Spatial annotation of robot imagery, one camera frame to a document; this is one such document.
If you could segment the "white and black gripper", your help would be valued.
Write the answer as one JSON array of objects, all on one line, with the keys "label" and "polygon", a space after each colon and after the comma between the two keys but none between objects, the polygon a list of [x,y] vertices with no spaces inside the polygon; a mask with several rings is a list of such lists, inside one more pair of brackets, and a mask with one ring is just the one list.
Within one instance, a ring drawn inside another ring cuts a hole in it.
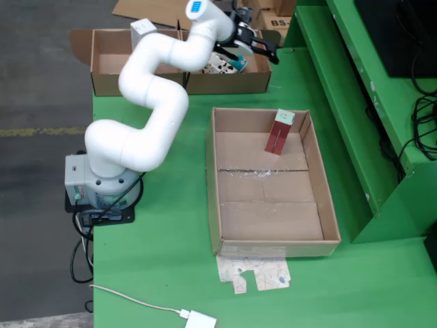
[{"label": "white and black gripper", "polygon": [[251,28],[252,10],[232,10],[229,15],[234,22],[234,32],[231,42],[216,43],[214,52],[230,60],[238,61],[238,57],[244,57],[247,51],[253,51],[267,57],[269,62],[277,65],[277,44],[256,37],[256,32]]}]

